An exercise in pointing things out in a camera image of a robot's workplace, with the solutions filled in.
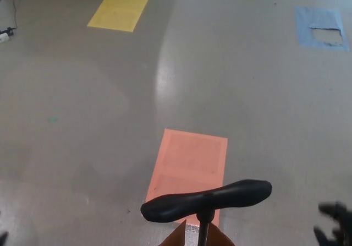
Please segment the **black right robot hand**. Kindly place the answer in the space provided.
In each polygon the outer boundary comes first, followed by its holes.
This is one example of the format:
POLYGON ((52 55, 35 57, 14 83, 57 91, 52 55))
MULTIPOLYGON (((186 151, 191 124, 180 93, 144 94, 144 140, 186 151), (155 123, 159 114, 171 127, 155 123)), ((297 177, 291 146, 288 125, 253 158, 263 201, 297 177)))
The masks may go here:
POLYGON ((328 239, 325 233, 317 226, 313 231, 319 245, 351 245, 351 211, 339 202, 319 203, 318 210, 338 223, 332 230, 334 239, 328 239))

